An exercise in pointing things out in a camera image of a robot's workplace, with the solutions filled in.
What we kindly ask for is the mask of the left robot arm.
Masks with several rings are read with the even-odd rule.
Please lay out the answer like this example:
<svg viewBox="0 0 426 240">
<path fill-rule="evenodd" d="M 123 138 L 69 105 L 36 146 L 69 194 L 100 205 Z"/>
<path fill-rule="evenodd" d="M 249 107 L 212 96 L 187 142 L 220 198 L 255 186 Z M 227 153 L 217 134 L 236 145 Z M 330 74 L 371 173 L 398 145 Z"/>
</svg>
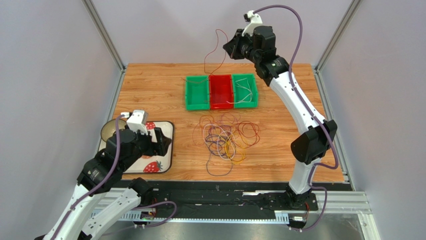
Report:
<svg viewBox="0 0 426 240">
<path fill-rule="evenodd" d="M 155 127 L 154 135 L 129 128 L 116 129 L 105 148 L 85 163 L 77 177 L 70 201 L 54 227 L 40 240 L 97 240 L 130 210 L 156 208 L 154 188 L 143 178 L 135 178 L 101 212 L 91 216 L 98 203 L 122 180 L 123 174 L 142 156 L 164 157 L 172 139 Z"/>
</svg>

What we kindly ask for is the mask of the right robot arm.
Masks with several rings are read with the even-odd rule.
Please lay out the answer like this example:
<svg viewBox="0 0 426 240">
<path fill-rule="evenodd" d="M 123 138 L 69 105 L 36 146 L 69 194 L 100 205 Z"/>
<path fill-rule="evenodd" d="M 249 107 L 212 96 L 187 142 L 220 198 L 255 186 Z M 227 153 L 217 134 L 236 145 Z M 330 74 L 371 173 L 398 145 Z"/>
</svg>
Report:
<svg viewBox="0 0 426 240">
<path fill-rule="evenodd" d="M 250 33 L 237 29 L 223 49 L 231 59 L 254 64 L 256 74 L 279 96 L 296 123 L 300 135 L 290 145 L 296 162 L 284 202 L 298 209 L 312 192 L 313 175 L 331 148 L 338 126 L 334 120 L 326 120 L 303 93 L 289 63 L 277 54 L 272 27 L 257 26 Z"/>
</svg>

